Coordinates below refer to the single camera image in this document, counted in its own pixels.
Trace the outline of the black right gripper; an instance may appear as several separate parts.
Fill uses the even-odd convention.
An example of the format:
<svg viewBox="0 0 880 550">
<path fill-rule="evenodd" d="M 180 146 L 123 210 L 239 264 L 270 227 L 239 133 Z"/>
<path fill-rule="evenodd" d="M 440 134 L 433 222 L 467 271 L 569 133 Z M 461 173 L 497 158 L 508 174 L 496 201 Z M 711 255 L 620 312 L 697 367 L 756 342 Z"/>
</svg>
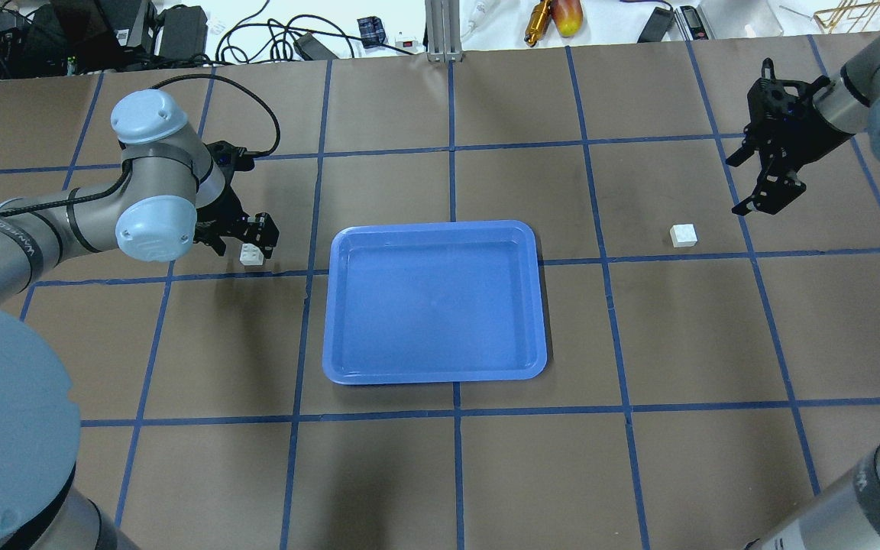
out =
<svg viewBox="0 0 880 550">
<path fill-rule="evenodd" d="M 758 154 L 762 172 L 789 174 L 761 174 L 752 194 L 731 208 L 734 215 L 777 215 L 806 192 L 806 183 L 790 171 L 830 152 L 830 125 L 814 101 L 829 85 L 824 74 L 811 82 L 778 78 L 773 59 L 762 60 L 761 76 L 747 93 L 750 121 L 726 164 L 740 167 Z"/>
</svg>

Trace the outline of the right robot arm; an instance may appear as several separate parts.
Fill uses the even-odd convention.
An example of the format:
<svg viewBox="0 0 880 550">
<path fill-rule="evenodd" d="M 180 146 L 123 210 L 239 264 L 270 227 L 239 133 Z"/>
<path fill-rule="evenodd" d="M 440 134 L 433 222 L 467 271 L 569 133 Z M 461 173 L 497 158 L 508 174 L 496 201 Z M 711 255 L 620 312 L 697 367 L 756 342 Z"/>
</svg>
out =
<svg viewBox="0 0 880 550">
<path fill-rule="evenodd" d="M 803 194 L 799 171 L 865 132 L 880 161 L 880 36 L 835 76 L 813 82 L 778 78 L 771 59 L 747 94 L 750 121 L 738 150 L 740 166 L 757 154 L 760 172 L 734 215 L 776 215 Z M 880 549 L 880 445 L 751 549 Z"/>
</svg>

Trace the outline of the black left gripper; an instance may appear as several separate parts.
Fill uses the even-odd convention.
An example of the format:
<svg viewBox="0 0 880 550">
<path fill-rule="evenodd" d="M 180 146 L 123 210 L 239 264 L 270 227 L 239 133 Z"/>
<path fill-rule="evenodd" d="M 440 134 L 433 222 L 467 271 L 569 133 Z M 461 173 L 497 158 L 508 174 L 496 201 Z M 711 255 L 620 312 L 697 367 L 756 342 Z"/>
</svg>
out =
<svg viewBox="0 0 880 550">
<path fill-rule="evenodd" d="M 200 192 L 209 192 L 209 198 L 205 205 L 196 208 L 198 220 L 193 243 L 210 248 L 217 257 L 226 254 L 224 238 L 251 244 L 259 251 L 275 250 L 280 230 L 272 216 L 266 212 L 248 215 L 233 189 L 235 174 L 249 171 L 248 150 L 227 141 L 210 143 L 207 150 L 213 161 L 213 172 L 199 187 Z"/>
</svg>

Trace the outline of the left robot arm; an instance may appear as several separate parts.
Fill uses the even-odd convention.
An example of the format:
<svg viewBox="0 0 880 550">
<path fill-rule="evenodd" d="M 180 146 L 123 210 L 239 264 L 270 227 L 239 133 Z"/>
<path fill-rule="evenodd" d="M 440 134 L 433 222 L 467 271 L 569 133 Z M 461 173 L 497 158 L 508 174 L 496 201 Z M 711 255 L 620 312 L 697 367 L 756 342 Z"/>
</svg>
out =
<svg viewBox="0 0 880 550">
<path fill-rule="evenodd" d="M 83 416 L 69 370 L 2 303 L 98 255 L 171 264 L 234 240 L 261 264 L 278 244 L 271 215 L 249 215 L 233 188 L 271 147 L 206 142 L 165 82 L 121 99 L 109 125 L 115 180 L 0 202 L 0 549 L 137 548 L 76 485 Z"/>
</svg>

